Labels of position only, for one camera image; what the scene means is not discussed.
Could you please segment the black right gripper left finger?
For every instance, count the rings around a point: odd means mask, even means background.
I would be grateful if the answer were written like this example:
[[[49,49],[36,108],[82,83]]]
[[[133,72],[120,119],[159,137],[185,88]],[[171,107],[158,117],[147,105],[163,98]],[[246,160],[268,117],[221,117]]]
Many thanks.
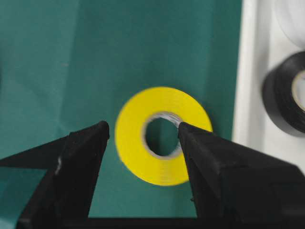
[[[59,229],[87,219],[110,137],[100,121],[0,161],[0,226]]]

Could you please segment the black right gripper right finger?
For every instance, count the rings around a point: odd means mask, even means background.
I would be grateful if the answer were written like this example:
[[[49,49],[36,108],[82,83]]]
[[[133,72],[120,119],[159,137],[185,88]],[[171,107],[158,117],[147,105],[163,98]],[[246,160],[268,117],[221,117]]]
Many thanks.
[[[289,162],[182,122],[197,217],[225,229],[302,229],[305,176]]]

